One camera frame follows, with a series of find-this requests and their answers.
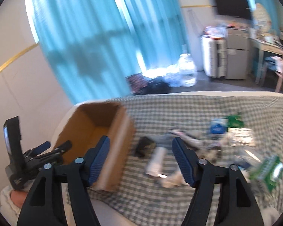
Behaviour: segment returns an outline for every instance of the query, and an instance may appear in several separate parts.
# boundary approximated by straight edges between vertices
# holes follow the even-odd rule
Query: cardboard box
[[[55,147],[67,140],[72,148],[63,155],[64,164],[83,157],[103,135],[110,138],[110,151],[94,189],[115,191],[121,180],[135,132],[126,108],[116,102],[84,103],[76,108],[59,134]]]

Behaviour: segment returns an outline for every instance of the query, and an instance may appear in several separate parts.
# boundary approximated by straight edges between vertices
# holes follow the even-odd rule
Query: yellow molding strip
[[[187,7],[214,7],[213,5],[192,5],[192,6],[182,6],[181,8],[187,8]]]
[[[15,61],[16,59],[20,58],[22,55],[26,54],[27,52],[29,52],[30,50],[34,49],[36,46],[38,46],[39,43],[31,45],[28,48],[25,48],[24,50],[22,50],[21,52],[17,53],[15,56],[11,57],[8,61],[6,61],[4,64],[2,64],[0,66],[0,73],[11,63],[13,63],[13,61]]]

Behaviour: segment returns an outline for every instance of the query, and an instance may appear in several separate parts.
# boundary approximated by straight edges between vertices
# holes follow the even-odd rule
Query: green package
[[[278,155],[266,158],[260,168],[250,174],[250,180],[254,182],[260,191],[271,194],[283,175],[283,163]]]
[[[226,118],[228,119],[228,127],[232,127],[232,128],[244,127],[244,123],[240,115],[229,115]]]

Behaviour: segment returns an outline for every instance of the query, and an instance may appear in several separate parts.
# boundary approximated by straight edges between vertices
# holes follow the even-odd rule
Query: metal screw
[[[81,164],[81,163],[83,163],[83,161],[84,161],[83,158],[76,158],[75,159],[75,163],[77,163],[77,164]]]
[[[50,163],[47,163],[44,165],[44,169],[50,169],[51,168],[51,164]]]
[[[206,159],[199,159],[199,163],[201,165],[206,165],[208,163],[208,161]]]
[[[238,167],[236,165],[231,165],[230,168],[234,171],[237,171],[238,170]]]

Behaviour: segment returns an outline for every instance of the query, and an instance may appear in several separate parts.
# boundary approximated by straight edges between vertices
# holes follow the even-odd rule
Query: dark floor
[[[255,84],[253,76],[249,75],[246,80],[226,80],[215,78],[210,80],[204,71],[199,71],[197,75],[197,83],[192,87],[175,87],[172,93],[176,92],[198,92],[198,91],[271,91],[274,89],[261,87]]]

